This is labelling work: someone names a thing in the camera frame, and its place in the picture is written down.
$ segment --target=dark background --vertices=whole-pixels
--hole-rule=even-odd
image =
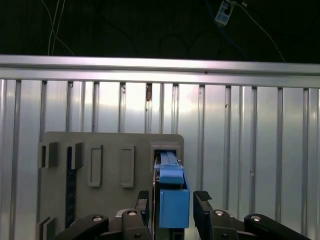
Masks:
[[[53,19],[57,0],[44,1]],[[320,63],[318,0],[245,2],[258,12],[249,10],[287,62]],[[221,0],[209,4],[216,15]],[[205,0],[65,0],[58,37],[76,56],[282,61],[240,8],[233,10],[224,30],[247,59],[217,29]],[[50,31],[41,0],[0,0],[0,54],[47,55]],[[71,54],[56,41],[54,55]]]

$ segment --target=screw hole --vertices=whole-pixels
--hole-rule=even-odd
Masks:
[[[229,235],[226,234],[226,233],[223,233],[223,234],[221,235],[221,237],[222,237],[223,239],[228,239],[228,238],[229,238]]]
[[[137,214],[136,211],[128,211],[128,215],[129,215],[129,216],[134,216],[134,215],[136,215],[136,214]]]

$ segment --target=rust spot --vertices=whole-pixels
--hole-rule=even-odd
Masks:
[[[152,100],[152,84],[147,84],[146,85],[146,101],[149,102]]]

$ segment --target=vertical ridge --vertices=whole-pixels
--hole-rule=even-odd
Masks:
[[[317,89],[317,200],[316,200],[316,240],[320,240],[320,90]]]
[[[309,151],[309,90],[303,90],[303,132],[302,132],[302,206],[301,234],[307,235],[307,199],[308,199],[308,151]]]
[[[276,139],[276,193],[275,193],[275,220],[281,222],[282,202],[282,154],[283,154],[283,119],[284,119],[284,90],[278,89],[277,107],[277,139]]]
[[[196,189],[203,189],[204,176],[204,139],[205,139],[205,86],[199,87],[198,100],[198,161],[197,161],[197,183]]]
[[[71,119],[71,113],[72,113],[72,104],[71,99],[72,95],[74,94],[73,89],[74,83],[72,81],[68,82],[67,88],[66,88],[66,107],[65,107],[65,131],[69,132],[72,129],[72,119]]]
[[[164,133],[164,118],[165,118],[165,85],[163,83],[160,84],[160,131],[159,133]]]
[[[80,132],[85,130],[85,98],[86,98],[86,82],[81,82],[81,96],[80,96]]]
[[[224,159],[223,159],[223,196],[222,207],[229,209],[230,187],[230,134],[231,134],[231,87],[225,88],[225,125],[224,125]]]
[[[42,142],[46,126],[46,99],[47,99],[47,82],[41,82],[41,102],[40,102],[40,123],[39,123],[39,142]]]
[[[19,125],[20,125],[21,81],[15,82],[14,120],[13,120],[13,148],[11,162],[11,201],[9,239],[15,239],[16,207],[17,207],[17,177],[19,154]]]
[[[244,133],[244,111],[245,111],[245,87],[240,87],[239,93],[239,141],[238,141],[238,149],[239,149],[239,164],[238,164],[238,201],[237,201],[237,213],[236,218],[239,218],[240,215],[240,207],[241,207],[241,193],[242,193],[242,145],[243,145],[243,133]]]
[[[41,97],[40,97],[40,122],[39,122],[39,143],[43,141],[46,127],[46,99],[47,99],[47,81],[41,81]],[[41,187],[40,187],[41,171],[37,170],[37,189],[36,189],[36,200],[37,203],[40,201],[41,197]],[[40,219],[40,211],[36,211],[36,222]]]
[[[152,127],[152,83],[147,83],[145,86],[145,116],[144,116],[144,133],[150,134]]]
[[[125,132],[125,114],[126,114],[126,84],[120,84],[119,93],[119,121],[118,121],[118,132]]]
[[[5,180],[5,114],[6,114],[6,95],[7,95],[7,80],[0,80],[0,233],[3,232],[3,203],[4,195],[4,180]]]
[[[172,119],[171,133],[178,133],[178,116],[179,116],[179,85],[173,85],[172,90]]]
[[[257,173],[257,120],[258,120],[258,89],[252,88],[252,122],[251,122],[251,166],[249,213],[256,209],[256,173]]]
[[[93,83],[92,132],[98,132],[99,82]]]

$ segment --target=corrugated metal wall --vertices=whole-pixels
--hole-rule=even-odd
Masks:
[[[319,107],[313,88],[0,80],[0,238],[34,239],[38,142],[72,131],[180,134],[214,208],[320,240]]]

